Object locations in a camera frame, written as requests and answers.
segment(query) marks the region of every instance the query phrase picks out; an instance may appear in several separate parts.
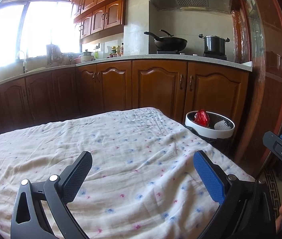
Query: textured grip pad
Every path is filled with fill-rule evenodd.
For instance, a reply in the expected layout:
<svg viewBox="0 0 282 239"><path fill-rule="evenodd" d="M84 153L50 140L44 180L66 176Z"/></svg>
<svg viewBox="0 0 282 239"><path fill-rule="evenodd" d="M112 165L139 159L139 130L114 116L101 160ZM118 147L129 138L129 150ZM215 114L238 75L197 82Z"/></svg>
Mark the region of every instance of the textured grip pad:
<svg viewBox="0 0 282 239"><path fill-rule="evenodd" d="M66 175L61 184L64 204L74 200L91 167L92 156L89 152L83 151L77 160L72 165L67 166L60 174L60 177Z"/></svg>
<svg viewBox="0 0 282 239"><path fill-rule="evenodd" d="M225 199L225 187L212 168L215 164L211 162L203 151L194 153L193 164L211 198L215 202L222 204Z"/></svg>

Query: black pot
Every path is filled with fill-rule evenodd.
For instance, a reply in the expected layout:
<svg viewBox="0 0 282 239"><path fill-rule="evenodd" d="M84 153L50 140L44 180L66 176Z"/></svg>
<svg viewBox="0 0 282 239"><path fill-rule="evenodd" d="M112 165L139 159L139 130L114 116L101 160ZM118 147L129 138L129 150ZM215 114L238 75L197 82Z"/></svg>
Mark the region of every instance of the black pot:
<svg viewBox="0 0 282 239"><path fill-rule="evenodd" d="M199 35L199 38L204 39L204 54L213 55L225 55L225 42L230 42L230 39L226 40L218 36L205 36L203 34Z"/></svg>
<svg viewBox="0 0 282 239"><path fill-rule="evenodd" d="M167 31L161 29L160 31L169 35L169 37L158 37L154 33L145 31L144 34L150 35L154 38L154 44L159 50L163 51L182 51L185 49L188 41L180 37L174 37Z"/></svg>

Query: pot handle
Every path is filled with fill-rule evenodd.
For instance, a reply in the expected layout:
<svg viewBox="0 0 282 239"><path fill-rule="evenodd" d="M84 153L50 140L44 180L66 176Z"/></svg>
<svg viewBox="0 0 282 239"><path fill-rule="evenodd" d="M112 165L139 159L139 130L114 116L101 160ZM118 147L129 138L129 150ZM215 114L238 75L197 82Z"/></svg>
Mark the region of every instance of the pot handle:
<svg viewBox="0 0 282 239"><path fill-rule="evenodd" d="M173 37L173 36L174 36L174 35L171 35L170 33L168 33L166 30L161 29L161 30L159 30L159 31L164 32L165 34L169 35L170 37Z"/></svg>
<svg viewBox="0 0 282 239"><path fill-rule="evenodd" d="M157 41L163 41L163 39L162 38L160 38L160 37L158 37L157 35L155 35L154 33L151 33L151 32L148 32L148 31L145 31L144 32L144 34L145 35L150 35L150 36L152 36L155 40L157 40Z"/></svg>

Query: black frying pan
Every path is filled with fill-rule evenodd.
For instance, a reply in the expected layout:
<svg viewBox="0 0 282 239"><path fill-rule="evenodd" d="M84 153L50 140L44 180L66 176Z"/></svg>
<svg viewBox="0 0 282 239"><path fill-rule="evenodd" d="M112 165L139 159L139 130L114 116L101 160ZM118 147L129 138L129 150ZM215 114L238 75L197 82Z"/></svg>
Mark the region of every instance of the black frying pan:
<svg viewBox="0 0 282 239"><path fill-rule="evenodd" d="M183 49L185 49L186 44L188 43L186 39L174 37L174 35L171 35L163 29L161 29L160 31L166 33L167 35L169 35L169 37L158 37L157 35L148 31L145 31L144 34L150 35L154 38L154 44L159 50L182 51Z"/></svg>

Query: countertop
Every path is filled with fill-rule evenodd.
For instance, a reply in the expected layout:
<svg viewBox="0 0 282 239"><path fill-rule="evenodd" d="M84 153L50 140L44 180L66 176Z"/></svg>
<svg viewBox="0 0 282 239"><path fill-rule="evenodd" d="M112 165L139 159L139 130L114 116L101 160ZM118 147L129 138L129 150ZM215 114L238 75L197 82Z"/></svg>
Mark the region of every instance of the countertop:
<svg viewBox="0 0 282 239"><path fill-rule="evenodd" d="M27 72L21 75L13 76L11 78L8 78L6 80L0 81L0 85L9 81L13 81L18 78L26 77L32 74L40 73L40 72L46 72L56 69L62 69L62 68L69 68L69 67L80 67L80 66L87 66L97 63L105 63L105 62L112 62L112 61L122 61L122 60L139 60L139 59L170 59L170 60L185 60L185 61L196 61L196 62L206 62L206 63L212 63L212 64L218 64L223 66L229 66L233 68L238 68L245 71L252 71L252 62L247 62L243 64L234 63L226 60L220 60L215 58L208 58L208 57L199 57L199 56L187 56L187 55L167 55L167 54L149 54L149 55L135 55L135 56L124 56L124 57L115 57L115 58L106 58L106 59L99 59L94 60L90 62L80 63L76 65L66 65L66 66L58 66L58 67L50 67L45 69L40 69L37 71L31 71Z"/></svg>

